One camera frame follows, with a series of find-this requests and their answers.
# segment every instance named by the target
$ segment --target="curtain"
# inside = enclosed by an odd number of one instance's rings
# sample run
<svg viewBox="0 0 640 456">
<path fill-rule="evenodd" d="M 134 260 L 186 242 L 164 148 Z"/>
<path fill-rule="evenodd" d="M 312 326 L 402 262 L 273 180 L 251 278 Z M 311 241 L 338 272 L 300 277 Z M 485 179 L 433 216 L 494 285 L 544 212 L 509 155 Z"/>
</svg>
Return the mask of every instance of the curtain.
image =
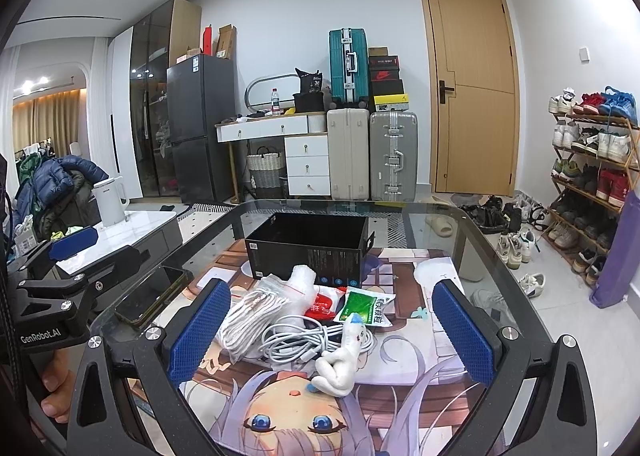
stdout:
<svg viewBox="0 0 640 456">
<path fill-rule="evenodd" d="M 111 135 L 111 109 L 107 103 L 108 39 L 96 37 L 86 88 L 86 129 L 92 162 L 115 176 L 116 161 Z"/>
<path fill-rule="evenodd" d="M 18 172 L 14 162 L 14 87 L 18 69 L 20 46 L 5 49 L 0 54 L 0 153 L 8 163 L 6 191 L 15 197 L 18 190 Z"/>
<path fill-rule="evenodd" d="M 57 156 L 69 154 L 78 141 L 80 90 L 55 93 L 14 106 L 14 147 L 51 139 Z"/>
</svg>

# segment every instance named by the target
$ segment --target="teal suitcase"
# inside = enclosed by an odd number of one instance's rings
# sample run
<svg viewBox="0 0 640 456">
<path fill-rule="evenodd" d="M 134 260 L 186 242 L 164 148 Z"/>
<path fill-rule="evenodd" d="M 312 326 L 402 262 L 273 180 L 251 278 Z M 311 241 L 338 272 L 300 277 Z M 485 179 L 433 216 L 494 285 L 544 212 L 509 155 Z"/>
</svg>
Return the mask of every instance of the teal suitcase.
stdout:
<svg viewBox="0 0 640 456">
<path fill-rule="evenodd" d="M 369 57 L 367 37 L 361 28 L 329 32 L 331 91 L 335 108 L 369 106 Z"/>
</svg>

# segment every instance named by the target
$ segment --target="wooden door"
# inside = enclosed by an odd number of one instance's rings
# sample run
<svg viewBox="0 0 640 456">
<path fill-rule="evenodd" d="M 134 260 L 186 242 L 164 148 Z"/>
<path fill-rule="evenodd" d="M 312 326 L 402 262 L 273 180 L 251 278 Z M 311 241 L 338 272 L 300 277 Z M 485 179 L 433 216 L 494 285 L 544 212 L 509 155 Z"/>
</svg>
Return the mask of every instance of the wooden door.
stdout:
<svg viewBox="0 0 640 456">
<path fill-rule="evenodd" d="M 511 195 L 518 91 L 504 0 L 426 3 L 435 190 Z"/>
</svg>

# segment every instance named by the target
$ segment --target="green medicine packet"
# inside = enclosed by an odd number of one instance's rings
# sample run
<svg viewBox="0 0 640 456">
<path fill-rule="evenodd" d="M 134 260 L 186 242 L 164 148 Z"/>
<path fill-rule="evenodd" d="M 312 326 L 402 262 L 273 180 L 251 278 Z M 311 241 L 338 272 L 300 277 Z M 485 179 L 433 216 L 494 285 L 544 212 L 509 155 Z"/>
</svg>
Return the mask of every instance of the green medicine packet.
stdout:
<svg viewBox="0 0 640 456">
<path fill-rule="evenodd" d="M 348 288 L 344 308 L 335 317 L 336 322 L 345 322 L 352 313 L 357 313 L 367 326 L 391 326 L 383 313 L 387 304 L 396 298 L 394 293 L 371 292 L 361 288 Z"/>
</svg>

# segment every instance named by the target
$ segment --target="white electric kettle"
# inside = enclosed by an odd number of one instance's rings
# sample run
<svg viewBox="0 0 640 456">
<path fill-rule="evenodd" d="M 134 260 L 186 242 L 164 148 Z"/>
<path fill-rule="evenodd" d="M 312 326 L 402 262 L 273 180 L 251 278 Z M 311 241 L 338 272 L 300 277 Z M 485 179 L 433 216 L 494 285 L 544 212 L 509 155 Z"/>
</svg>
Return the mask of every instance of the white electric kettle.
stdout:
<svg viewBox="0 0 640 456">
<path fill-rule="evenodd" d="M 124 220 L 124 209 L 129 205 L 129 199 L 124 198 L 124 185 L 121 180 L 122 176 L 107 178 L 94 185 L 95 200 L 98 202 L 102 225 L 105 227 L 110 227 Z M 122 187 L 124 203 L 120 199 L 118 187 Z"/>
</svg>

